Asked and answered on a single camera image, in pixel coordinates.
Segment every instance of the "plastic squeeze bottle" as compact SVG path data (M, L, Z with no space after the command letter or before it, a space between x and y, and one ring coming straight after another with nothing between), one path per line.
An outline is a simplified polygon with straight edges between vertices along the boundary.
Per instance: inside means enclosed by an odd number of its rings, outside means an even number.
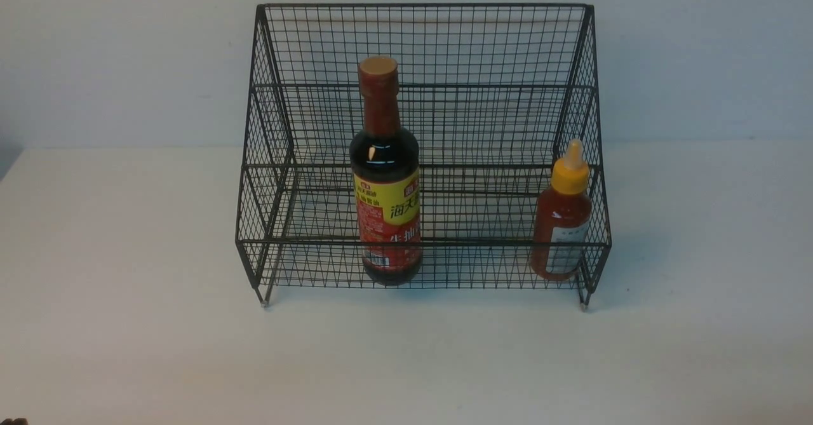
M420 269L418 141L398 116L398 63L370 57L358 64L364 127L353 138L358 230L366 274L382 285L409 282Z
M573 139L564 156L554 163L551 187L537 199L535 242L584 242L593 205L586 193L590 169L581 154L581 141ZM579 268L581 251L580 246L540 246L531 251L531 267L546 280L571 280Z

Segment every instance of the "brown bottle cap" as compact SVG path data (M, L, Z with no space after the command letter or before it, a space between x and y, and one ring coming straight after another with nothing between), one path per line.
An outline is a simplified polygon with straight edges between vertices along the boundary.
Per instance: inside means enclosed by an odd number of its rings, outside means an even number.
M395 96L398 94L398 63L379 55L358 64L358 84L363 96Z

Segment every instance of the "bottle label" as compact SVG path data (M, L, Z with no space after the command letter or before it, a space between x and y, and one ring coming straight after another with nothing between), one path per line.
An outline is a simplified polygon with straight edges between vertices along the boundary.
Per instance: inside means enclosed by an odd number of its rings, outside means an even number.
M554 227L551 234L552 243L583 243L587 237L590 220L573 228ZM569 274L579 266L581 259L580 246L552 246L548 253L546 271L551 274Z
M371 182L354 175L358 230L371 243L418 243L418 170L397 182ZM364 246L362 258L381 271L400 271L420 260L419 246Z

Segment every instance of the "yellow label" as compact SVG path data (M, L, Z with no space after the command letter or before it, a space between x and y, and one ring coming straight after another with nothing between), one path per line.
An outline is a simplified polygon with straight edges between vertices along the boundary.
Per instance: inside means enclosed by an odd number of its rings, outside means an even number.
M384 223L404 225L418 215L418 170L406 179L389 184L376 184L353 174L356 200L364 205L381 208Z

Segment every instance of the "black wire basket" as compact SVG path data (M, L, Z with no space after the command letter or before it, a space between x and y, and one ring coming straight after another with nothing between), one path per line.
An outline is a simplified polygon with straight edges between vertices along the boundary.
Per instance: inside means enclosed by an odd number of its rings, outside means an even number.
M568 288L586 309L610 251L595 15L585 4L265 4L257 8L236 245L273 287L383 288L363 272L348 147L358 62L399 63L418 139L423 266L401 288ZM537 197L573 138L593 202L578 272L528 265Z

